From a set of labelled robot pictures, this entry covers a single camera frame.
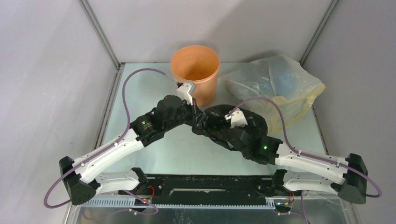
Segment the black trash bag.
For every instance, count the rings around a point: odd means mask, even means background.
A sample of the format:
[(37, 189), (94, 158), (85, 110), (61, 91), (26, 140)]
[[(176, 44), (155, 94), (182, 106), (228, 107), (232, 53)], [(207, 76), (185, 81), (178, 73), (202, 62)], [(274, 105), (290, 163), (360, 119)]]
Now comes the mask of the black trash bag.
[[(203, 135), (214, 143), (226, 148), (227, 146), (227, 130), (230, 129), (230, 122), (225, 120), (225, 115), (230, 112), (234, 106), (232, 105), (216, 105), (205, 109), (205, 121), (203, 128), (192, 128), (192, 132), (196, 135)], [(255, 112), (251, 112), (246, 109), (240, 109), (243, 111), (248, 125), (267, 125), (265, 119)], [(263, 136), (261, 140), (261, 147), (268, 144), (269, 137)]]

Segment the orange plastic trash bin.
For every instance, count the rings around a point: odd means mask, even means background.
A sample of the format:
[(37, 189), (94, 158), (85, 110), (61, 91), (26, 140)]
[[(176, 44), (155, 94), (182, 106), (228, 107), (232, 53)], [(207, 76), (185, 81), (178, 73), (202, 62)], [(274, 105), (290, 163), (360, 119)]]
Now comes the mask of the orange plastic trash bin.
[(219, 56), (203, 45), (183, 47), (170, 60), (170, 70), (177, 81), (195, 84), (192, 96), (199, 106), (207, 105), (215, 98), (219, 69)]

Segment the translucent yellowish plastic bag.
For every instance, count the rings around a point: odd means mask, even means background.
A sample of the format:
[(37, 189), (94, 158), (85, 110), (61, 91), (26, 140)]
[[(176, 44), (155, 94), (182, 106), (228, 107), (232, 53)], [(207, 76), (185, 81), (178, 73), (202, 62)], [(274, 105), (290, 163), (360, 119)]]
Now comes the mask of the translucent yellowish plastic bag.
[(272, 100), (289, 126), (303, 117), (325, 84), (308, 73), (298, 61), (280, 54), (243, 65), (220, 77), (234, 97), (245, 101), (243, 108), (265, 118), (269, 133), (282, 131), (276, 108), (262, 98)]

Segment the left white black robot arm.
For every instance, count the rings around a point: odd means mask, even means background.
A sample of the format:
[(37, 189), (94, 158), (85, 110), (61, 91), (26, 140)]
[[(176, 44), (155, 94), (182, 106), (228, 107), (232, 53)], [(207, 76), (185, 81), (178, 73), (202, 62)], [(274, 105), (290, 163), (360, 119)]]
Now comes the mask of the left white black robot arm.
[(191, 105), (178, 96), (168, 95), (155, 108), (132, 121), (120, 136), (78, 159), (59, 161), (62, 182), (73, 205), (81, 205), (104, 185), (97, 177), (127, 155), (160, 140), (181, 125), (197, 127), (205, 114), (194, 101)]

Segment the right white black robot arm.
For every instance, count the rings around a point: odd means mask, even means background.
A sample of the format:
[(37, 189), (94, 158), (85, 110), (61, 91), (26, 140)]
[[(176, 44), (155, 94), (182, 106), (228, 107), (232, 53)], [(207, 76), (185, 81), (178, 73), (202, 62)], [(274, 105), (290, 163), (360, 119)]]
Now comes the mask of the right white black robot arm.
[(250, 125), (227, 128), (224, 136), (228, 148), (241, 152), (247, 160), (301, 170), (275, 172), (271, 187), (277, 195), (322, 191), (354, 204), (366, 203), (368, 170), (360, 155), (344, 158), (297, 150), (286, 141), (269, 137), (265, 129)]

